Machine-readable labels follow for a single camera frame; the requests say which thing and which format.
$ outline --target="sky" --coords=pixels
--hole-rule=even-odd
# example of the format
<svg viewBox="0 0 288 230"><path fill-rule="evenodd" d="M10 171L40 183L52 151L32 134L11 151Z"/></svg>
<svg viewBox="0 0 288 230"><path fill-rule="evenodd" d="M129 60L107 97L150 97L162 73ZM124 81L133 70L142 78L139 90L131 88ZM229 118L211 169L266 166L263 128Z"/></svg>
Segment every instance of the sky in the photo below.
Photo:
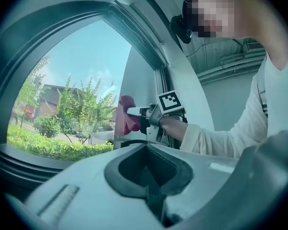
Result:
<svg viewBox="0 0 288 230"><path fill-rule="evenodd" d="M101 78L98 96L114 91L119 97L130 49L131 45L112 27L97 21L70 34L47 53L50 62L41 70L45 74L42 84L65 86L70 74L71 86L76 83L80 88L82 80L86 87L92 77L94 88Z"/></svg>

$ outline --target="white long-sleeve shirt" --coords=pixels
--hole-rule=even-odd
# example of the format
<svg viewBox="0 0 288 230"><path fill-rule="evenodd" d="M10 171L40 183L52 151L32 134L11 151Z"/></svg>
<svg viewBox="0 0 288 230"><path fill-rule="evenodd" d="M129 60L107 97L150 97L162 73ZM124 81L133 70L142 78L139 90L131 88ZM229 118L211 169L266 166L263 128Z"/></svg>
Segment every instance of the white long-sleeve shirt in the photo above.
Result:
<svg viewBox="0 0 288 230"><path fill-rule="evenodd" d="M280 71L268 54L263 60L265 97L268 117L258 93L258 74L253 77L251 91L239 121L230 131L208 131L188 124L180 150L206 155L239 158L246 147L258 145L268 136L288 130L288 63Z"/></svg>

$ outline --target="tree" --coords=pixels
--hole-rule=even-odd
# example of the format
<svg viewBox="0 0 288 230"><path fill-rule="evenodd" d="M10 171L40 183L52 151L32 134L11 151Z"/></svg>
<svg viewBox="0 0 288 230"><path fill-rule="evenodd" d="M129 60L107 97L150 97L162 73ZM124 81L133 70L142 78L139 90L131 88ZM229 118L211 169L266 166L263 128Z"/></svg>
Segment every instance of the tree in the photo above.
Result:
<svg viewBox="0 0 288 230"><path fill-rule="evenodd" d="M60 123L62 133L68 137L71 129L76 129L79 134L79 141L82 144L97 132L104 124L109 122L114 112L116 96L111 91L106 96L97 101L97 92L101 83L98 80L96 87L91 89L92 78L87 87L76 89L75 84L70 88L71 76L68 77L63 92L59 92L59 103L57 118Z"/></svg>
<svg viewBox="0 0 288 230"><path fill-rule="evenodd" d="M28 113L28 107L31 107L33 109L38 107L39 104L39 98L42 93L45 92L44 87L41 86L41 81L45 77L45 74L42 75L41 73L38 73L45 65L47 65L50 61L50 56L44 56L40 59L40 61L36 64L36 66L32 69L32 71L29 73L28 77L24 81L24 84L22 85L19 94L17 96L17 99L15 101L15 104L17 106L24 106L24 110L22 113L22 119L20 126L23 126L24 122L24 116L26 113Z"/></svg>

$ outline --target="pink towel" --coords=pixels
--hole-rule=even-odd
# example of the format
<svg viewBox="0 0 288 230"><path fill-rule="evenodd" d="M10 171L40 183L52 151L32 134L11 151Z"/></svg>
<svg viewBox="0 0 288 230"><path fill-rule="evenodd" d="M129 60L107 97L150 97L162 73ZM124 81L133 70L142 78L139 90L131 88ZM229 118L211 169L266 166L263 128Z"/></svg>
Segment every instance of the pink towel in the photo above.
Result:
<svg viewBox="0 0 288 230"><path fill-rule="evenodd" d="M115 121L115 134L118 136L125 136L131 131L139 131L141 128L139 117L127 114L129 107L135 107L133 98L128 95L121 96Z"/></svg>

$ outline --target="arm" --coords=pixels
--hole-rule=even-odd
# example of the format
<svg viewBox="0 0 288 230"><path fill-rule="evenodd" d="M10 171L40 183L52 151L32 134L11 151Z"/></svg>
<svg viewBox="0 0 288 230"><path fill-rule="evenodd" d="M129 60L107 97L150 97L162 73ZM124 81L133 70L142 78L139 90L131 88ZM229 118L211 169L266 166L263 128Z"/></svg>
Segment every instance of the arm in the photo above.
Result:
<svg viewBox="0 0 288 230"><path fill-rule="evenodd" d="M167 134L182 141L180 150L240 157L244 148L259 144L267 134L267 117L259 101L257 75L253 78L242 116L230 131L208 131L171 117L164 117L160 124Z"/></svg>

